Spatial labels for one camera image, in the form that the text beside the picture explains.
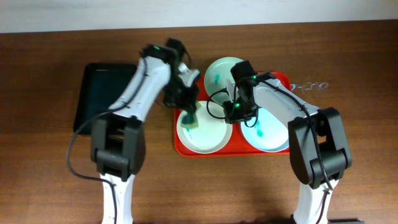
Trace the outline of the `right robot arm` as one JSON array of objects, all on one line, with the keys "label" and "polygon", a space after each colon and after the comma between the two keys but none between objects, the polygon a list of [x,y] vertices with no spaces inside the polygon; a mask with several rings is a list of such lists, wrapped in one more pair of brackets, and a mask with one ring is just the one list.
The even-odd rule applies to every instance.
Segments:
[{"label": "right robot arm", "polygon": [[264,108],[289,135],[290,164],[300,181],[294,223],[328,223],[331,196],[345,170],[352,165],[340,112],[313,106],[286,89],[274,72],[256,73],[249,61],[231,68],[234,83],[226,81],[229,98],[223,103],[224,120],[247,123]]}]

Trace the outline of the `mint green plate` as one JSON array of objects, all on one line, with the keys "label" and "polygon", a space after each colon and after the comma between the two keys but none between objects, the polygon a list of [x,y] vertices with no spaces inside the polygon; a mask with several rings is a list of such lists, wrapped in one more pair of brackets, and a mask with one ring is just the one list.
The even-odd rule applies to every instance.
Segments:
[{"label": "mint green plate", "polygon": [[204,87],[208,96],[226,87],[226,80],[235,83],[231,69],[243,59],[236,57],[223,57],[214,61],[206,70]]}]

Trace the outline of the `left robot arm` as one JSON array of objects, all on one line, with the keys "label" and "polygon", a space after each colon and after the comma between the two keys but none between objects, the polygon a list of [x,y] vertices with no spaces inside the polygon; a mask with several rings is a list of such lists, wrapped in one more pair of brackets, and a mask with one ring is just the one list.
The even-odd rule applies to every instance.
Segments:
[{"label": "left robot arm", "polygon": [[180,40],[149,44],[131,81],[106,112],[94,119],[90,159],[103,184],[103,223],[132,223],[132,186],[146,154],[144,123],[159,93],[169,108],[188,114],[197,125],[197,81],[200,72],[188,68],[187,50]]}]

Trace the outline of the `green yellow sponge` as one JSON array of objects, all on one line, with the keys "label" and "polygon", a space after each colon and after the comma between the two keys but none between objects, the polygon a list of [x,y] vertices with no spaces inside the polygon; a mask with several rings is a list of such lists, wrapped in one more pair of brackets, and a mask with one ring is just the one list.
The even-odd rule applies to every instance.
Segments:
[{"label": "green yellow sponge", "polygon": [[181,127],[187,129],[193,129],[198,127],[197,111],[201,108],[199,101],[195,103],[193,111],[187,111],[186,115],[183,115],[181,119]]}]

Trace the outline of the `white plate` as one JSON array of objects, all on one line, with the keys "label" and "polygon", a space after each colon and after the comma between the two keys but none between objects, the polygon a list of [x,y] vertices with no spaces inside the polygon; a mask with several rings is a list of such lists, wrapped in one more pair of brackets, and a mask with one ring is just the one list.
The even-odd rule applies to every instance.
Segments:
[{"label": "white plate", "polygon": [[233,133],[233,125],[226,123],[223,119],[216,119],[211,114],[221,117],[223,108],[212,101],[199,101],[200,108],[196,111],[198,126],[195,128],[184,128],[181,123],[186,111],[181,111],[177,118],[178,140],[192,152],[199,154],[211,154],[227,145]]}]

